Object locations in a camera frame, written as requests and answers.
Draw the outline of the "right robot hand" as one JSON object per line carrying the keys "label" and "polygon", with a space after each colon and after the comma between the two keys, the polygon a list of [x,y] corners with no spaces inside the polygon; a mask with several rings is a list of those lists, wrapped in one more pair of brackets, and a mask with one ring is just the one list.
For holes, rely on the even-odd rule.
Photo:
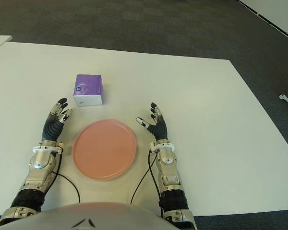
{"label": "right robot hand", "polygon": [[154,125],[146,122],[140,117],[137,117],[136,121],[138,122],[138,124],[145,127],[155,137],[156,141],[168,140],[167,125],[164,120],[163,114],[157,104],[151,103],[150,111],[152,112],[151,118],[155,122]]}

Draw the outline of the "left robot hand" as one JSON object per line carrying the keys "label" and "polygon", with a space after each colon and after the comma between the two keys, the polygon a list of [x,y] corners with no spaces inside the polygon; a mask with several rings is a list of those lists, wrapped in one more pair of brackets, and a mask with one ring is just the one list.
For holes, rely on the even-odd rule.
{"label": "left robot hand", "polygon": [[67,98],[59,99],[50,110],[42,131],[42,141],[57,141],[72,109],[67,109]]}

